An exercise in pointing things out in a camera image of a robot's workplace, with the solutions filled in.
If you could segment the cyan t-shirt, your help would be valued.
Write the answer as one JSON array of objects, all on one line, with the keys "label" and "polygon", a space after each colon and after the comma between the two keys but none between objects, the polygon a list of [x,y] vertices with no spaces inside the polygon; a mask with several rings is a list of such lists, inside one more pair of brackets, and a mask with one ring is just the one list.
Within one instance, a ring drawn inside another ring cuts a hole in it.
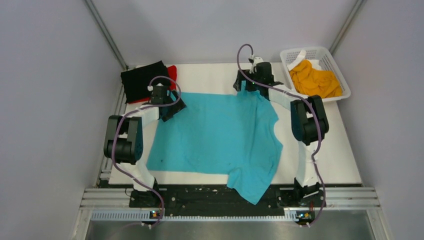
[{"label": "cyan t-shirt", "polygon": [[151,171],[227,175],[227,186],[257,204],[270,186],[283,145],[278,115],[258,91],[184,92],[186,107],[159,121],[147,159]]}]

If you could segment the white plastic basket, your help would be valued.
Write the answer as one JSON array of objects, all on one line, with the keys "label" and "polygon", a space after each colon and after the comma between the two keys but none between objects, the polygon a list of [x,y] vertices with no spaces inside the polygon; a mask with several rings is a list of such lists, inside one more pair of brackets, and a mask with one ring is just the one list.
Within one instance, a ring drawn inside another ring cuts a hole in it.
[{"label": "white plastic basket", "polygon": [[324,102],[350,97],[351,90],[330,52],[321,46],[280,52],[283,73],[297,94],[318,95]]}]

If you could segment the right aluminium frame post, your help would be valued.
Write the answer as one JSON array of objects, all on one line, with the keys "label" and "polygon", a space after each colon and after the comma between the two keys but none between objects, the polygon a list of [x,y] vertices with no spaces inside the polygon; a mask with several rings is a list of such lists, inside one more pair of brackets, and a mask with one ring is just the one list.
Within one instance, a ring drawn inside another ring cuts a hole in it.
[{"label": "right aluminium frame post", "polygon": [[353,22],[355,21],[355,19],[357,18],[357,16],[359,15],[359,13],[361,12],[362,8],[364,7],[364,5],[367,3],[367,0],[356,0],[353,7],[351,8],[350,12],[348,13],[347,17],[345,18],[345,21],[343,22],[340,30],[338,31],[338,34],[336,35],[334,41],[332,42],[330,48],[329,48],[329,52],[334,55],[341,42],[343,41],[343,39],[345,38],[345,36],[347,35],[350,27],[352,26]]}]

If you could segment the left aluminium frame post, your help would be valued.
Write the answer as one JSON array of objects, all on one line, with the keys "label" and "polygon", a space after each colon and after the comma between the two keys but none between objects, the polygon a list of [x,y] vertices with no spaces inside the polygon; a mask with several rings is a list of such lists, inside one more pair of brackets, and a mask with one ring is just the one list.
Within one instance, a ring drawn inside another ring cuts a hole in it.
[{"label": "left aluminium frame post", "polygon": [[128,69],[128,64],[124,60],[117,44],[115,43],[112,34],[108,30],[100,12],[98,11],[95,3],[92,0],[83,0],[84,4],[86,5],[90,15],[93,17],[94,22],[96,23],[98,29],[100,30],[101,34],[105,38],[110,50],[112,51],[114,57],[118,61],[119,65],[123,70]]}]

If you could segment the white cloth in basket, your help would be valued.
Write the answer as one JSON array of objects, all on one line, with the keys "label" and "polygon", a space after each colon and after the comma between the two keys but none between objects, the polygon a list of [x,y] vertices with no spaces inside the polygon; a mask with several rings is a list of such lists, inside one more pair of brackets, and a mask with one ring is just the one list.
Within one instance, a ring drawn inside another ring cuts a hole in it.
[{"label": "white cloth in basket", "polygon": [[293,68],[295,68],[296,66],[298,66],[303,60],[307,60],[310,62],[311,67],[314,70],[318,70],[321,71],[322,67],[319,64],[319,60],[318,59],[306,59],[306,55],[307,55],[307,51],[302,49],[299,54],[297,55],[296,59],[287,65],[287,69],[288,71],[291,71]]}]

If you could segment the orange t-shirt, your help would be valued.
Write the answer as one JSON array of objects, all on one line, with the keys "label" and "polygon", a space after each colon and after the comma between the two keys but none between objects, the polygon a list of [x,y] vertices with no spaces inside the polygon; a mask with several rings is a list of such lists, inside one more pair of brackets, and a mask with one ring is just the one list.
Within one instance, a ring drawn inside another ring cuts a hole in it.
[{"label": "orange t-shirt", "polygon": [[315,70],[306,59],[289,71],[296,91],[303,95],[318,95],[322,99],[340,97],[340,83],[332,71]]}]

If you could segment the aluminium frame post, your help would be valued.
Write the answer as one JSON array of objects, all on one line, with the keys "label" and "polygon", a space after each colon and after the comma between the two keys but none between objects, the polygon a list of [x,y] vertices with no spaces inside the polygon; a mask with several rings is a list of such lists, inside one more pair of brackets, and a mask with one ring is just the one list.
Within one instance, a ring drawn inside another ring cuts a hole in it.
[{"label": "aluminium frame post", "polygon": [[112,51],[114,57],[118,61],[119,65],[123,70],[128,69],[128,64],[124,60],[117,44],[115,43],[112,34],[108,30],[100,12],[98,11],[95,3],[92,0],[83,0],[84,4],[86,5],[90,15],[93,17],[94,22],[96,23],[98,29],[100,30],[101,34],[105,38],[110,50]]},{"label": "aluminium frame post", "polygon": [[348,13],[347,17],[345,18],[345,21],[343,22],[340,30],[338,31],[338,34],[336,35],[334,41],[332,42],[330,48],[329,48],[329,52],[334,55],[341,42],[343,41],[343,39],[345,38],[345,36],[347,35],[350,27],[352,26],[353,22],[355,21],[355,19],[357,18],[357,16],[359,15],[359,13],[361,12],[362,8],[364,7],[364,5],[367,3],[367,0],[356,0],[353,7],[351,8],[350,12]]}]

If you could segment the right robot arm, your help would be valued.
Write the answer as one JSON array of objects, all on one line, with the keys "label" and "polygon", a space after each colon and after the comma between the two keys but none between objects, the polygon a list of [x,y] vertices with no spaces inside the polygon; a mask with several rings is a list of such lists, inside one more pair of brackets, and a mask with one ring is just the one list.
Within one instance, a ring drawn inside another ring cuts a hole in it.
[{"label": "right robot arm", "polygon": [[281,204],[296,203],[301,207],[319,207],[324,202],[322,177],[316,155],[321,148],[329,122],[323,100],[318,95],[302,96],[276,81],[269,62],[255,63],[250,69],[239,69],[233,84],[236,91],[258,92],[270,102],[290,112],[293,137],[298,142],[298,167],[293,190]]}]

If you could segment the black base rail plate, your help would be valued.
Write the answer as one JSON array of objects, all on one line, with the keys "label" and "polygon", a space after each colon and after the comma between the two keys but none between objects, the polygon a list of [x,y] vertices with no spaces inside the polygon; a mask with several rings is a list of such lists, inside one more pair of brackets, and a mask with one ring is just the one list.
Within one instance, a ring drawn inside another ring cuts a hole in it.
[{"label": "black base rail plate", "polygon": [[318,210],[324,201],[318,186],[271,184],[256,204],[225,184],[159,184],[154,190],[130,194],[130,208],[164,209],[166,217],[283,216],[288,208]]}]

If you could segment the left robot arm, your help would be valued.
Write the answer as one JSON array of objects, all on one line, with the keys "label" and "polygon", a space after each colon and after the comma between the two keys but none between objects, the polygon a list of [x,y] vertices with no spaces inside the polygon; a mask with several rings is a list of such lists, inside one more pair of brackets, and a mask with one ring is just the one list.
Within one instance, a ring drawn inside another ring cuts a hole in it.
[{"label": "left robot arm", "polygon": [[164,200],[157,188],[157,180],[141,160],[144,152],[143,130],[156,121],[166,122],[186,107],[181,90],[171,90],[164,85],[149,86],[152,96],[124,115],[111,115],[107,121],[104,139],[104,156],[112,160],[116,170],[133,183],[135,200],[143,208],[160,208]]}]

